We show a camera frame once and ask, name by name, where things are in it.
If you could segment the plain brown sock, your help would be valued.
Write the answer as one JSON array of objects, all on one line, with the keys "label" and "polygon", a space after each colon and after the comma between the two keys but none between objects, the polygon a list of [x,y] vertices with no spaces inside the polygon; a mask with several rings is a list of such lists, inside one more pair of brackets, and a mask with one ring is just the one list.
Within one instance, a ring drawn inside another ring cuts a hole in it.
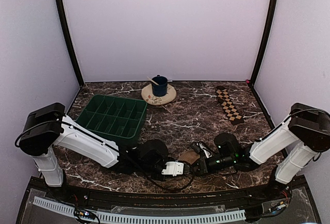
[{"label": "plain brown sock", "polygon": [[179,161],[186,162],[190,165],[193,165],[198,159],[200,159],[200,155],[196,153],[194,150],[188,150],[184,152],[180,157]]}]

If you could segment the brown black checkered sock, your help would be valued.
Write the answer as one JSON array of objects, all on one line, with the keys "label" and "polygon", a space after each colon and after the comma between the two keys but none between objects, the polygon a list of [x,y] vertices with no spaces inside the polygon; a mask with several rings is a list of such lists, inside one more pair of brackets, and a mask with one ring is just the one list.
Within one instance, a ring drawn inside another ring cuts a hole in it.
[{"label": "brown black checkered sock", "polygon": [[217,100],[225,116],[232,125],[244,123],[243,115],[235,107],[227,89],[223,86],[216,86]]}]

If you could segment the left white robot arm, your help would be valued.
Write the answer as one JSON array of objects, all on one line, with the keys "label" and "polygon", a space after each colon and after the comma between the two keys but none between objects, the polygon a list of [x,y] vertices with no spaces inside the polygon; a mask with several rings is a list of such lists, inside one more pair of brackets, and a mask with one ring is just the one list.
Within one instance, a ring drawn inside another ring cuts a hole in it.
[{"label": "left white robot arm", "polygon": [[64,183],[65,172],[59,166],[53,146],[72,150],[115,173],[159,175],[167,168],[168,161],[163,142],[158,141],[154,148],[120,146],[77,124],[65,114],[61,103],[31,112],[14,145],[33,158],[46,184],[61,201],[69,201],[73,191]]}]

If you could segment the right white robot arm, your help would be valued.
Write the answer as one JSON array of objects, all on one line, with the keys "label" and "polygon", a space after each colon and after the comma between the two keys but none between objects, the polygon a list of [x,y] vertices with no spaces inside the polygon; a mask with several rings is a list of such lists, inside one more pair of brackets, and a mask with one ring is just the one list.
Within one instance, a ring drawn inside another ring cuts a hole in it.
[{"label": "right white robot arm", "polygon": [[192,143],[200,158],[194,162],[197,175],[234,167],[237,171],[257,169],[270,157],[291,144],[296,144],[287,157],[273,170],[263,196],[274,200],[283,186],[316,155],[329,150],[329,113],[308,105],[295,103],[290,114],[265,137],[243,148],[235,135],[221,133],[213,140],[218,152],[212,154],[202,143]]}]

